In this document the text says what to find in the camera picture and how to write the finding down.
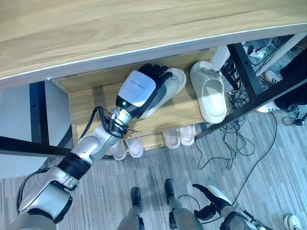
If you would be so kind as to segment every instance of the wooden tabletop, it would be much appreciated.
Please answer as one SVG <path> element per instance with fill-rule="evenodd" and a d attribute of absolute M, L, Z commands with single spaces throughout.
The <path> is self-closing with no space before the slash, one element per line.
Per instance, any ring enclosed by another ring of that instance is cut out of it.
<path fill-rule="evenodd" d="M 0 85 L 37 69 L 192 39 L 286 25 L 299 27 L 284 34 L 304 32 L 306 23 L 306 0 L 3 0 Z"/>

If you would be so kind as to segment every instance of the white slide sandal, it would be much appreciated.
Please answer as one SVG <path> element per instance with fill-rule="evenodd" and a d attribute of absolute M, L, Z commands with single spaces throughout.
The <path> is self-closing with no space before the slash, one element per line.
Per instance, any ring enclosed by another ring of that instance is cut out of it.
<path fill-rule="evenodd" d="M 147 118 L 157 111 L 168 100 L 179 93 L 186 85 L 187 77 L 185 73 L 177 68 L 170 68 L 167 72 L 172 72 L 173 76 L 167 79 L 161 88 L 158 90 L 157 95 L 154 97 L 148 108 L 139 118 Z"/>
<path fill-rule="evenodd" d="M 184 126 L 179 128 L 180 143 L 184 146 L 190 146 L 194 143 L 195 126 Z"/>
<path fill-rule="evenodd" d="M 170 129 L 162 132 L 165 145 L 169 149 L 177 149 L 180 145 L 179 129 Z"/>
<path fill-rule="evenodd" d="M 123 141 L 116 142 L 115 145 L 110 147 L 110 151 L 113 158 L 117 161 L 122 161 L 127 156 L 125 143 Z"/>
<path fill-rule="evenodd" d="M 227 107 L 221 73 L 211 63 L 199 61 L 192 66 L 190 78 L 203 119 L 211 124 L 222 122 Z"/>
<path fill-rule="evenodd" d="M 140 137 L 130 138 L 125 141 L 128 146 L 130 156 L 133 158 L 139 158 L 141 155 L 143 155 L 143 144 Z"/>

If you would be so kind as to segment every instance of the white sneaker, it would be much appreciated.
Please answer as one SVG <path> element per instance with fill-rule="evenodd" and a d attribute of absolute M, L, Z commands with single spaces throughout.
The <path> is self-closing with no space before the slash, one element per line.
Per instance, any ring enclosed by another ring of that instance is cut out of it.
<path fill-rule="evenodd" d="M 280 74 L 275 74 L 270 70 L 264 73 L 264 78 L 271 85 L 275 85 L 277 82 L 283 79 L 283 77 Z"/>
<path fill-rule="evenodd" d="M 283 224 L 287 230 L 301 230 L 301 224 L 296 215 L 290 214 L 285 216 Z"/>
<path fill-rule="evenodd" d="M 269 112 L 273 112 L 276 110 L 280 110 L 280 108 L 277 107 L 277 105 L 275 104 L 275 102 L 269 102 L 263 106 L 261 106 L 260 108 L 256 109 L 255 111 L 257 113 L 269 113 Z"/>

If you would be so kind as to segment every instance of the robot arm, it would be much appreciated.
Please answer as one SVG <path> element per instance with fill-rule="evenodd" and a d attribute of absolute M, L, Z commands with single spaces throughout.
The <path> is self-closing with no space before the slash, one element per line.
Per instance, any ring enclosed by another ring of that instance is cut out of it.
<path fill-rule="evenodd" d="M 127 133 L 128 122 L 142 115 L 165 80 L 172 76 L 167 67 L 151 64 L 133 71 L 119 90 L 116 108 L 105 117 L 102 107 L 96 107 L 82 137 L 69 156 L 53 166 L 38 181 L 37 186 L 19 206 L 18 219 L 9 230 L 55 230 L 72 204 L 69 191 L 91 166 L 103 158 L 108 148 Z M 94 115 L 99 112 L 101 125 L 91 134 L 88 131 Z"/>

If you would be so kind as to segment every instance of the white wall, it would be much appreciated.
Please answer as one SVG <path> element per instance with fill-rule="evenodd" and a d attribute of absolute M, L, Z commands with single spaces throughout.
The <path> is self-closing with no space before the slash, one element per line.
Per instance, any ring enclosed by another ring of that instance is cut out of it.
<path fill-rule="evenodd" d="M 46 82 L 49 142 L 58 145 L 71 121 L 67 95 Z M 31 141 L 29 85 L 0 91 L 0 136 Z M 31 174 L 45 162 L 44 157 L 0 154 L 0 178 Z"/>

